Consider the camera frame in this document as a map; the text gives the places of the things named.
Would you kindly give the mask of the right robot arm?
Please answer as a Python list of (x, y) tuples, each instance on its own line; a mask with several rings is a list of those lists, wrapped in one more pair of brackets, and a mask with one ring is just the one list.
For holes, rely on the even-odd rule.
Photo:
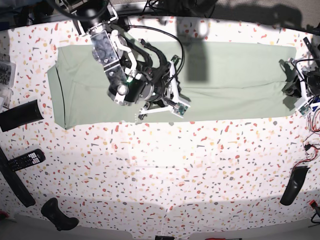
[(109, 80), (108, 96), (118, 105), (144, 101), (138, 112), (147, 115), (170, 112), (183, 118), (190, 102), (181, 96), (178, 74), (185, 58), (167, 59), (155, 46), (141, 39), (133, 43), (125, 36), (132, 25), (118, 23), (119, 16), (109, 0), (49, 0), (57, 12), (71, 19), (79, 35), (89, 35), (92, 55), (102, 64)]

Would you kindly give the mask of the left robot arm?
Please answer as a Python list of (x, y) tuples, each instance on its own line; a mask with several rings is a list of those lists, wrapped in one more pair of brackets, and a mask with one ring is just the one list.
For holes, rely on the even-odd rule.
[[(299, 70), (298, 63), (301, 62), (315, 62), (317, 67), (315, 70)], [(310, 58), (294, 60), (290, 58), (289, 61), (280, 61), (282, 66), (290, 70), (288, 63), (294, 68), (294, 74), (290, 75), (291, 78), (286, 81), (285, 86), (282, 88), (282, 92), (289, 97), (305, 98), (314, 102), (314, 99), (320, 96), (320, 59)]]

